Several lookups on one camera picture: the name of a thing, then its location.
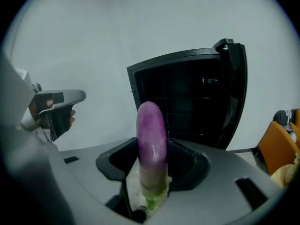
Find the gray machine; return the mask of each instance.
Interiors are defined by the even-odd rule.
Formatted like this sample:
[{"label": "gray machine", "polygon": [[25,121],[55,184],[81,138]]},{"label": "gray machine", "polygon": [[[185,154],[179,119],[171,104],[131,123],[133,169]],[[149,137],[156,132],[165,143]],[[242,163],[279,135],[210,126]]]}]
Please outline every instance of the gray machine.
[{"label": "gray machine", "polygon": [[[36,93],[4,56],[0,74],[1,87],[7,87],[1,91],[0,102],[0,155],[8,181],[4,184],[7,189],[12,184],[16,187],[14,194],[19,204],[26,204],[26,211],[34,209],[39,214],[36,222],[143,222],[141,214],[130,208],[126,186],[126,176],[137,159],[136,138],[59,152],[51,141],[67,131],[70,109],[85,99],[85,93]],[[267,174],[224,150],[235,132],[246,95],[244,46],[225,39],[213,48],[145,61],[128,68],[128,74],[136,106],[147,100],[156,102],[168,134],[168,175],[172,177],[168,199],[144,223],[220,225],[258,219],[278,196],[279,188]],[[23,96],[11,97],[12,88]],[[54,103],[53,108],[39,109],[40,118],[47,121],[43,130],[49,130],[43,135],[48,142],[40,139],[36,130],[17,128],[38,94],[40,98],[52,96]],[[216,104],[221,107],[210,116],[215,124],[212,131],[207,129],[210,120],[205,114]],[[15,209],[25,209],[19,204]]]}]

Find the open door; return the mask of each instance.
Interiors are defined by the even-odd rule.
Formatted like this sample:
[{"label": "open door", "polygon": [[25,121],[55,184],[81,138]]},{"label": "open door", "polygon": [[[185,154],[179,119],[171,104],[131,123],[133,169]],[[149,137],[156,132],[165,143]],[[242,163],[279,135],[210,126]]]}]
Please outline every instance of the open door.
[{"label": "open door", "polygon": [[156,103],[168,138],[227,148],[246,97],[244,45],[222,39],[212,48],[174,52],[127,71],[136,108]]}]

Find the yellow object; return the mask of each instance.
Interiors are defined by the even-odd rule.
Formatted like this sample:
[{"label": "yellow object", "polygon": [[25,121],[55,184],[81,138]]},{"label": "yellow object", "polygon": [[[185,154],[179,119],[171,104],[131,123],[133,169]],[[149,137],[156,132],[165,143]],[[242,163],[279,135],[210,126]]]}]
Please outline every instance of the yellow object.
[{"label": "yellow object", "polygon": [[288,183],[286,182],[285,176],[288,170],[294,167],[294,164],[288,164],[277,169],[276,172],[271,176],[272,180],[277,183],[281,188],[284,188]]},{"label": "yellow object", "polygon": [[284,165],[293,164],[295,153],[300,153],[298,146],[288,132],[275,121],[270,123],[258,147],[262,152],[270,175]]}]

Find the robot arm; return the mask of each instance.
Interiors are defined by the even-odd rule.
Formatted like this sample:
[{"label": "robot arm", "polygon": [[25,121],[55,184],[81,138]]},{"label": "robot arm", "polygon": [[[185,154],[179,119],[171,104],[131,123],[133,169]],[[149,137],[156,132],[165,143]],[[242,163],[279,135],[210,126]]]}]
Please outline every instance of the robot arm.
[{"label": "robot arm", "polygon": [[25,130],[35,133],[43,141],[54,142],[69,130],[73,105],[82,102],[86,94],[82,90],[42,91],[38,83],[34,83],[31,88],[36,94],[21,124]]}]

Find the purple eggplant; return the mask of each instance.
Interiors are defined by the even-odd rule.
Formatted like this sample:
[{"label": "purple eggplant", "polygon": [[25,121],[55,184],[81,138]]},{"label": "purple eggplant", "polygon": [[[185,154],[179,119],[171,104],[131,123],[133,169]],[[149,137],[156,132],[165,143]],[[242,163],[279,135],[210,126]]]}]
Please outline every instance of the purple eggplant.
[{"label": "purple eggplant", "polygon": [[140,183],[147,202],[166,191],[167,145],[163,115],[153,102],[143,103],[138,110],[136,137],[140,163]]}]

